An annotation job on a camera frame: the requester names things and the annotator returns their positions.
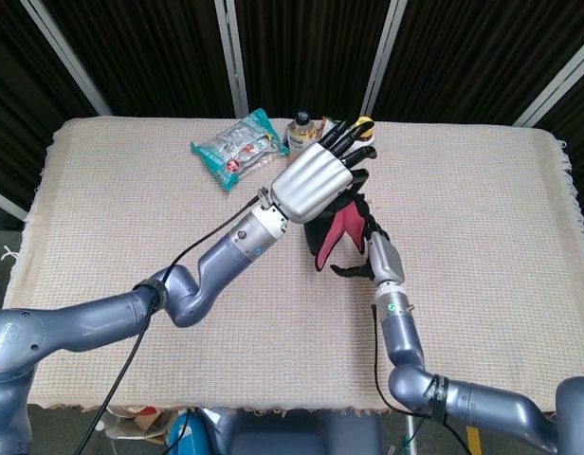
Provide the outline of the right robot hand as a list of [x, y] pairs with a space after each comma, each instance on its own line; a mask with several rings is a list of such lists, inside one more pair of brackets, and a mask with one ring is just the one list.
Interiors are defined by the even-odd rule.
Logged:
[[367, 241], [368, 256], [365, 264], [340, 267], [332, 264], [330, 268], [342, 278], [367, 278], [376, 286], [383, 282], [403, 284], [405, 274], [400, 255], [392, 245], [388, 233], [369, 215], [363, 231]]

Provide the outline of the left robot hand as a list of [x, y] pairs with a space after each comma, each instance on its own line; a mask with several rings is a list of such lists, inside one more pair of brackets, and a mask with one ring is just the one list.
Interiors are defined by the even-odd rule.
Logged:
[[360, 138], [373, 129], [371, 120], [357, 125], [343, 120], [306, 147], [271, 184], [276, 208], [289, 221], [305, 224], [344, 191], [360, 189], [369, 173], [358, 164], [377, 157], [375, 147]]

